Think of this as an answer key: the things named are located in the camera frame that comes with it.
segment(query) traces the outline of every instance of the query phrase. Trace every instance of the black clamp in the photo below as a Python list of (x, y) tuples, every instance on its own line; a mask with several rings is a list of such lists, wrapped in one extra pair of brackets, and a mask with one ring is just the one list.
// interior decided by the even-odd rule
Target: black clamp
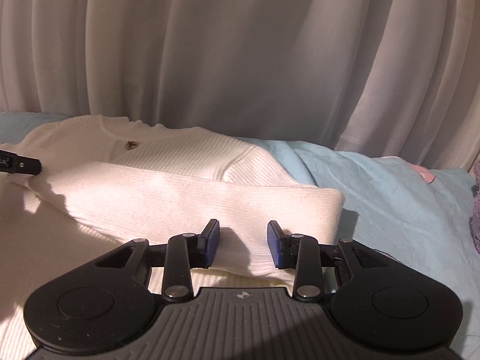
[[(36, 290), (24, 308), (38, 346), (29, 360), (458, 359), (447, 348), (462, 305), (446, 286), (352, 239), (322, 245), (275, 221), (266, 237), (275, 266), (296, 270), (292, 297), (281, 287), (194, 295), (190, 269), (210, 267), (220, 241), (212, 219), (166, 245), (130, 241)], [(161, 294), (147, 289), (152, 267), (164, 267)], [(334, 268), (333, 294), (322, 267)]]
[(42, 164), (35, 158), (22, 157), (10, 151), (0, 150), (0, 172), (37, 175)]

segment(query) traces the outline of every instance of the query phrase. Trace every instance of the bed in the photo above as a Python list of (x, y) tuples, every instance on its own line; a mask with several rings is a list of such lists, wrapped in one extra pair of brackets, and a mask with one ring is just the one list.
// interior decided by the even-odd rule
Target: bed
[[(4, 112), (0, 143), (18, 143), (37, 126), (67, 118)], [(306, 142), (238, 139), (266, 149), (298, 182), (342, 191), (338, 238), (382, 250), (457, 293), (464, 318), (452, 349), (468, 360), (480, 358), (480, 254), (470, 235), (475, 183), (467, 172), (434, 170), (429, 184), (399, 158), (370, 159)]]

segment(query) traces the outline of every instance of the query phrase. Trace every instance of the ribbed knit fabric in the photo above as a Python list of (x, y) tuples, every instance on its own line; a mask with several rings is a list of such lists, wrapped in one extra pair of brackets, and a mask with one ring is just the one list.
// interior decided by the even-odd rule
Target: ribbed knit fabric
[[(0, 175), (1, 360), (33, 349), (22, 306), (35, 288), (122, 242), (166, 243), (216, 218), (214, 265), (192, 270), (195, 289), (289, 287), (293, 275), (273, 266), (266, 224), (332, 242), (343, 203), (339, 191), (296, 183), (263, 149), (201, 128), (90, 115), (0, 149), (43, 165), (38, 176)], [(159, 292), (161, 276), (155, 269), (150, 290)]]

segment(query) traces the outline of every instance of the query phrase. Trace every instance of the curtain fold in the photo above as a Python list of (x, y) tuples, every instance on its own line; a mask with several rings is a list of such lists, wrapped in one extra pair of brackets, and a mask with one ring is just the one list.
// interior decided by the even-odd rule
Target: curtain fold
[(480, 0), (0, 0), (0, 110), (427, 167), (480, 151)]

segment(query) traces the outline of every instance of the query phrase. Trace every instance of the logo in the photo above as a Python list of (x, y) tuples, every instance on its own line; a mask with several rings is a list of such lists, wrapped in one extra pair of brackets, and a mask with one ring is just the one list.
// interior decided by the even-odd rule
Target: logo
[(242, 291), (240, 293), (237, 294), (237, 298), (240, 298), (240, 299), (246, 299), (248, 297), (250, 297), (251, 294), (249, 294), (248, 292), (246, 291)]

